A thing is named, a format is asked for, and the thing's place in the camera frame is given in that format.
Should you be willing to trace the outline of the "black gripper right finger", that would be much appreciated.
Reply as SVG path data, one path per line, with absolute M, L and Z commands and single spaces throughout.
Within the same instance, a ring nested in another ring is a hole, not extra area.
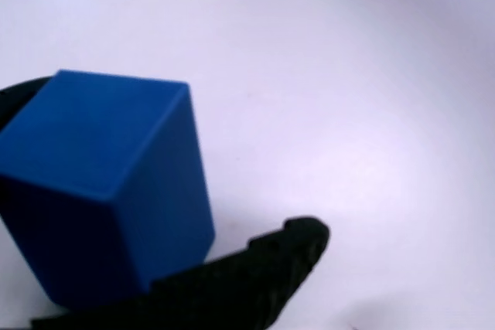
M 315 217 L 288 219 L 245 249 L 159 279 L 148 293 L 32 321 L 34 329 L 267 329 L 330 240 Z

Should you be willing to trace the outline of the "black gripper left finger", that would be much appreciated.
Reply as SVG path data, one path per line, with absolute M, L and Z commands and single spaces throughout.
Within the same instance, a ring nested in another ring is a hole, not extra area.
M 3 129 L 50 79 L 39 77 L 1 90 L 0 128 Z

